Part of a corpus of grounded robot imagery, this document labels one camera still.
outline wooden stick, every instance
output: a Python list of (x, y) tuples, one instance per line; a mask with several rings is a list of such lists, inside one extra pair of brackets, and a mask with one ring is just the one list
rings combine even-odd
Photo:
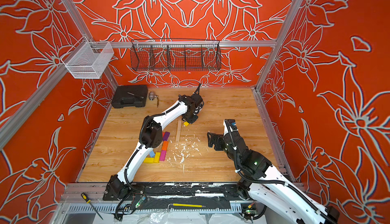
[(180, 133), (181, 133), (181, 118), (178, 117), (178, 130), (176, 131), (176, 142), (180, 141)]

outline magenta block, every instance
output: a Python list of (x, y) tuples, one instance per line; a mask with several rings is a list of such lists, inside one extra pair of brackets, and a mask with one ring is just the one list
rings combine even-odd
[(167, 151), (166, 150), (162, 150), (161, 151), (161, 155), (160, 155), (160, 161), (165, 161), (165, 155), (167, 154)]

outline metal valve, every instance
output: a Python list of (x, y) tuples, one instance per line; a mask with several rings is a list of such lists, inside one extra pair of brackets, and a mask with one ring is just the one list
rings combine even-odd
[(155, 98), (157, 99), (157, 107), (158, 107), (158, 103), (159, 103), (158, 95), (156, 95), (154, 91), (149, 92), (149, 100), (154, 100)]

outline yellow screwdriver handle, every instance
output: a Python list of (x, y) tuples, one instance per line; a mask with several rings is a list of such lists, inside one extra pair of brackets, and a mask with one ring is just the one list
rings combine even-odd
[(188, 205), (188, 204), (173, 204), (174, 206), (185, 206), (185, 207), (199, 207), (202, 208), (202, 205)]
[(91, 200), (88, 199), (88, 197), (87, 197), (87, 195), (86, 195), (85, 193), (81, 193), (81, 197), (83, 197), (83, 199), (85, 199), (85, 201), (86, 201), (87, 203), (91, 202)]

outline purple block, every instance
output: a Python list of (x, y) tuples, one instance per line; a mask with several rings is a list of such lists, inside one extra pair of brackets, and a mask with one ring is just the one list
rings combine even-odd
[(170, 135), (169, 132), (165, 132), (165, 134), (164, 134), (164, 136), (163, 136), (163, 141), (168, 140), (169, 135)]
[(161, 155), (160, 155), (160, 161), (165, 161), (165, 155), (167, 154), (167, 151), (166, 150), (162, 150), (161, 151)]

